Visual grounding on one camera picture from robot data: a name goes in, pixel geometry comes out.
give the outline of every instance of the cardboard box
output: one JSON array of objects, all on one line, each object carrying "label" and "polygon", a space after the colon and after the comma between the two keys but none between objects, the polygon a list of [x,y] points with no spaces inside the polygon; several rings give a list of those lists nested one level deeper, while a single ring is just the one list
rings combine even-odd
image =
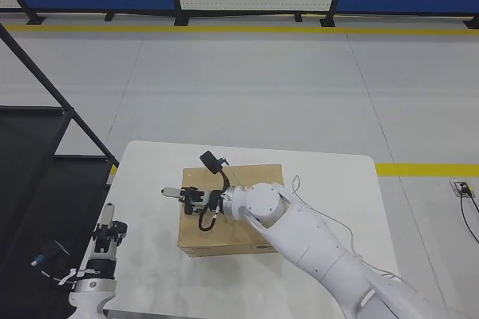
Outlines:
[{"label": "cardboard box", "polygon": [[[281,165],[254,165],[224,167],[224,173],[232,186],[239,186],[238,179],[245,187],[257,183],[283,184]],[[213,175],[207,168],[185,168],[183,187],[194,186],[203,190],[222,187],[220,174]],[[204,225],[210,224],[212,214],[204,216]],[[263,236],[244,221],[226,219],[219,214],[215,226],[208,232],[199,230],[198,215],[185,215],[181,205],[178,247],[190,257],[218,256],[225,254],[274,253],[276,250]]]}]

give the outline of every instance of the floor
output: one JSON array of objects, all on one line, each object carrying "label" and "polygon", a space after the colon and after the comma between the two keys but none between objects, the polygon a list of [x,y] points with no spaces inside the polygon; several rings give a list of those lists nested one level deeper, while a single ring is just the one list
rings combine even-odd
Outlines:
[{"label": "floor", "polygon": [[[24,17],[0,16],[4,24]],[[317,18],[304,18],[317,24]],[[58,15],[47,24],[102,24]],[[117,17],[116,24],[172,24]],[[463,29],[457,19],[338,26]],[[195,24],[291,24],[291,17]],[[131,140],[479,163],[479,37],[302,33],[13,33],[119,159]],[[0,41],[0,104],[57,105]],[[58,153],[100,154],[72,125]],[[468,179],[477,194],[479,178]],[[449,177],[380,177],[401,275],[451,318],[479,318],[479,246]],[[470,203],[465,213],[479,234]],[[114,313],[115,317],[140,315]]]}]

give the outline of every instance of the yellow tape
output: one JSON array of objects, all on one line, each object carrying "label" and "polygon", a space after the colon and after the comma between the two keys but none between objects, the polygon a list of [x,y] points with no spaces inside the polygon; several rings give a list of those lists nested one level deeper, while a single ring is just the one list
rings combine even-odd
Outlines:
[{"label": "yellow tape", "polygon": [[391,29],[391,28],[321,28],[305,26],[25,26],[9,25],[9,31],[38,32],[173,32],[173,33],[340,33],[392,35],[468,35],[478,36],[479,30],[458,29]]},{"label": "yellow tape", "polygon": [[[112,167],[110,174],[117,168]],[[479,164],[377,163],[378,176],[479,177]]]}]

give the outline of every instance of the white table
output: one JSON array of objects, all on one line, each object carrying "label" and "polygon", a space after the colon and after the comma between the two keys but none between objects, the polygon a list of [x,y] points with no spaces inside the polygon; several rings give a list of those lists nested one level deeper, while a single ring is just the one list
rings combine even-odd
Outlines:
[{"label": "white table", "polygon": [[[177,247],[180,204],[160,194],[180,187],[185,167],[203,167],[205,151],[234,165],[282,164],[284,183],[298,174],[300,195],[347,224],[355,249],[398,272],[374,162],[367,156],[131,142],[107,202],[128,224],[117,251],[117,296],[107,309],[196,318],[342,318],[331,295],[279,254],[190,258]],[[347,232],[328,223],[349,247]]]}]

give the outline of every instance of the electrical socket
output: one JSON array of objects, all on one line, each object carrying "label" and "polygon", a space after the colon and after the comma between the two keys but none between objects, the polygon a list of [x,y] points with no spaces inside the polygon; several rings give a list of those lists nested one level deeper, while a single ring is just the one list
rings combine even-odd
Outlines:
[{"label": "electrical socket", "polygon": [[[463,183],[466,183],[468,187],[470,188],[470,191],[472,192],[472,197],[476,197],[476,194],[473,192],[473,187],[470,185],[468,182],[464,180],[450,180],[450,186],[453,187],[454,194],[456,194],[456,197],[461,197],[461,185]],[[467,194],[463,193],[463,197],[469,197]]]}]

